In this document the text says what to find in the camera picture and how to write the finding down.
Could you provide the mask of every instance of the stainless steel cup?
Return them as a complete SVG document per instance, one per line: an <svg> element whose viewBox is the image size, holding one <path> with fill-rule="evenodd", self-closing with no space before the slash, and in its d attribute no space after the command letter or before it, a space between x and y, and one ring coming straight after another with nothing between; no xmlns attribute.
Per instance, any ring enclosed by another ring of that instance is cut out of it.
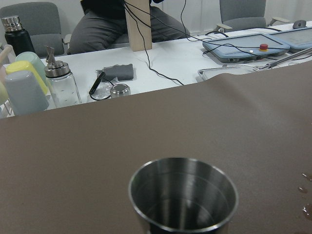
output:
<svg viewBox="0 0 312 234"><path fill-rule="evenodd" d="M126 84L115 84L111 88L111 98L128 96L130 94L130 87Z"/></svg>
<svg viewBox="0 0 312 234"><path fill-rule="evenodd" d="M218 168L190 158L144 164L129 183L144 233L226 233L238 206L232 181Z"/></svg>

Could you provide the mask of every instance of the light blue cup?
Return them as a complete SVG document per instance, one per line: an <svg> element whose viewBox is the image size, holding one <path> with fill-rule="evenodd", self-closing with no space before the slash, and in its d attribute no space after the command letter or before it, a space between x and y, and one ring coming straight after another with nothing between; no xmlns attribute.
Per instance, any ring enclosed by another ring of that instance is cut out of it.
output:
<svg viewBox="0 0 312 234"><path fill-rule="evenodd" d="M37 79L30 71L8 74L5 86L16 116L44 111L49 106Z"/></svg>
<svg viewBox="0 0 312 234"><path fill-rule="evenodd" d="M41 77L41 79L43 80L43 82L47 85L46 83L46 77L45 77L45 72L44 72L44 64L41 61L41 59L38 57L38 55L36 55L34 52L23 52L19 55L17 55L16 61L29 61L33 67L36 69L36 71L38 72L39 76Z"/></svg>

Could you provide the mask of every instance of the plastic cup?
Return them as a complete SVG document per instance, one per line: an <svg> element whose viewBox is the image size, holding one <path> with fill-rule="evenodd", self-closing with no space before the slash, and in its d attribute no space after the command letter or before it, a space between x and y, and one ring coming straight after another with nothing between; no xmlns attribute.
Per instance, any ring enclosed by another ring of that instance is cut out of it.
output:
<svg viewBox="0 0 312 234"><path fill-rule="evenodd" d="M33 65L35 70L38 72L43 82L47 85L45 72L44 72L45 66L36 53L31 52L31 51L23 52L17 55L15 60L16 61L23 61L23 60L29 61Z"/></svg>
<svg viewBox="0 0 312 234"><path fill-rule="evenodd" d="M45 85L43 80L41 79L40 75L36 71L36 69L33 67L33 65L29 61L17 61L17 62L12 62L9 66L6 67L6 73L11 74L13 72L17 71L30 71L34 74L38 84L40 85L42 91L44 94L47 94L48 92L48 87Z"/></svg>
<svg viewBox="0 0 312 234"><path fill-rule="evenodd" d="M30 71L17 71L5 78L13 112L16 116L44 111L49 103L34 74Z"/></svg>

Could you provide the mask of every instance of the metal lid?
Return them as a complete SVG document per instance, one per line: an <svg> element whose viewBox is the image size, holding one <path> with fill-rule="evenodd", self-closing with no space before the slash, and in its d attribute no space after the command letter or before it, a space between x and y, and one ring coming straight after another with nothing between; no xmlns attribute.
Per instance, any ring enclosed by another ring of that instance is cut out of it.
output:
<svg viewBox="0 0 312 234"><path fill-rule="evenodd" d="M19 16L3 17L1 18L1 21L6 32L14 32L23 29Z"/></svg>
<svg viewBox="0 0 312 234"><path fill-rule="evenodd" d="M56 78L70 73L68 63L59 60L55 61L54 48L49 46L46 46L46 48L48 51L48 57L46 59L48 65L44 67L46 77Z"/></svg>
<svg viewBox="0 0 312 234"><path fill-rule="evenodd" d="M62 61L56 61L57 64L62 64L62 66L51 68L53 65L48 65L44 68L45 75L48 78L61 77L70 73L68 63Z"/></svg>

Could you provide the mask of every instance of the person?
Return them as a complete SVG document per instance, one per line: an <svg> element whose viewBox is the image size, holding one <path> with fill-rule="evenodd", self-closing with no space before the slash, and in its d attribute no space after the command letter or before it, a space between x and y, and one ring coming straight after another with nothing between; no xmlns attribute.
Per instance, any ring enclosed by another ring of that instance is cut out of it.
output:
<svg viewBox="0 0 312 234"><path fill-rule="evenodd" d="M117 39L126 37L127 22L125 15L125 0L83 0L86 7L85 15L75 27L68 50L68 54L78 54L105 50ZM160 3L164 0L153 0ZM158 7L150 6L150 14L158 18L163 23L151 16L152 42L186 38L190 32L184 28L182 23L173 17L165 14Z"/></svg>

